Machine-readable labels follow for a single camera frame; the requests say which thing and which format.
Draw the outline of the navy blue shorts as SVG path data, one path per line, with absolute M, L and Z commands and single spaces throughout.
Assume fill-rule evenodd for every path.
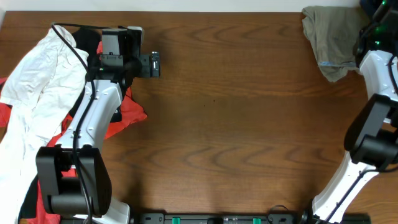
M 359 5 L 365 12 L 365 14 L 372 19 L 374 13 L 377 11 L 383 0 L 360 0 Z

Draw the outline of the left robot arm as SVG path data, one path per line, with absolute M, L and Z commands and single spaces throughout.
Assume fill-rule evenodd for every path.
M 41 147 L 35 158 L 44 209 L 85 223 L 129 223 L 131 208 L 112 196 L 101 150 L 132 80 L 160 76 L 160 55 L 101 54 L 87 76 L 70 126 L 54 147 Z

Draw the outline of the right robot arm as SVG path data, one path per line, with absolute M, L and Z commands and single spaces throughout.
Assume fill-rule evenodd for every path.
M 376 1 L 370 23 L 354 48 L 368 102 L 348 128 L 344 158 L 320 194 L 304 211 L 301 223 L 370 223 L 346 209 L 375 176 L 397 170 L 397 1 Z

